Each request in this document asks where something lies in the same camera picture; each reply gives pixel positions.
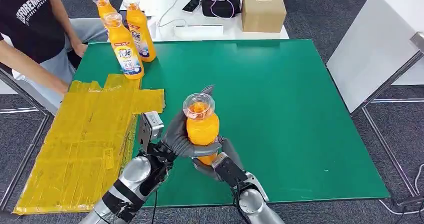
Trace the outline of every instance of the yellow bottle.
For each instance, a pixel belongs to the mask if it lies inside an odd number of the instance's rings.
[[[98,16],[100,18],[104,18],[107,14],[116,13],[117,10],[114,9],[109,2],[109,0],[93,0],[93,2],[97,5]]]
[[[110,43],[123,74],[131,80],[141,78],[145,74],[143,63],[131,33],[122,24],[122,16],[118,13],[111,13],[104,16],[103,20],[109,29]]]
[[[138,53],[144,62],[151,62],[156,58],[156,50],[147,27],[147,18],[140,10],[139,3],[139,0],[123,0],[127,8],[126,20]]]
[[[189,95],[182,104],[187,116],[187,133],[190,141],[195,145],[209,145],[217,141],[220,126],[218,116],[214,113],[215,101],[205,93]],[[202,163],[211,165],[217,153],[197,157]]]

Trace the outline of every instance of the cardboard box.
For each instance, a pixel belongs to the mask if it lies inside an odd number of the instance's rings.
[[[243,32],[279,33],[286,18],[283,0],[243,0]]]

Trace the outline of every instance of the detergent bottle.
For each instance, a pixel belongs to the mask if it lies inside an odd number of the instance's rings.
[[[93,0],[93,2],[97,5],[98,15],[101,19],[103,19],[107,14],[117,12],[116,9],[112,7],[109,0]]]
[[[220,131],[219,119],[215,114],[215,101],[205,93],[189,95],[182,104],[187,116],[187,133],[190,141],[195,145],[208,145],[217,141]],[[211,165],[217,153],[209,156],[197,157],[203,164]]]
[[[123,0],[126,7],[126,20],[129,31],[134,39],[138,53],[144,62],[151,62],[156,58],[156,50],[147,26],[147,18],[139,8],[140,0]]]
[[[122,16],[118,13],[107,14],[103,21],[109,29],[110,44],[123,74],[131,80],[140,79],[145,74],[143,63],[131,33],[122,24]]]

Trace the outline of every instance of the robotic arm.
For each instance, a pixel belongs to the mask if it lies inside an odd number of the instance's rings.
[[[151,193],[167,179],[176,156],[162,142],[164,126],[156,111],[141,115],[139,141],[142,151],[129,161],[120,177],[79,224],[126,224]]]
[[[130,223],[150,194],[166,181],[178,151],[175,151],[175,146],[170,148],[169,144],[164,144],[163,139],[158,144],[152,143],[160,138],[164,128],[156,111],[143,113],[141,117],[139,141],[143,146],[142,151],[126,165],[113,186],[79,224]],[[187,151],[196,153],[196,150],[189,148]],[[230,186],[236,207],[247,223],[284,224],[267,206],[268,196],[253,174],[243,171],[225,152],[217,156],[212,167],[220,179]]]
[[[284,221],[266,204],[268,196],[258,179],[250,172],[242,171],[225,152],[212,163],[214,171],[231,188],[236,208],[246,223],[284,224]]]

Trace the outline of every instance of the black bag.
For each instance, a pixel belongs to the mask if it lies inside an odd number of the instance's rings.
[[[240,13],[240,0],[201,0],[201,7],[204,16],[232,18]]]

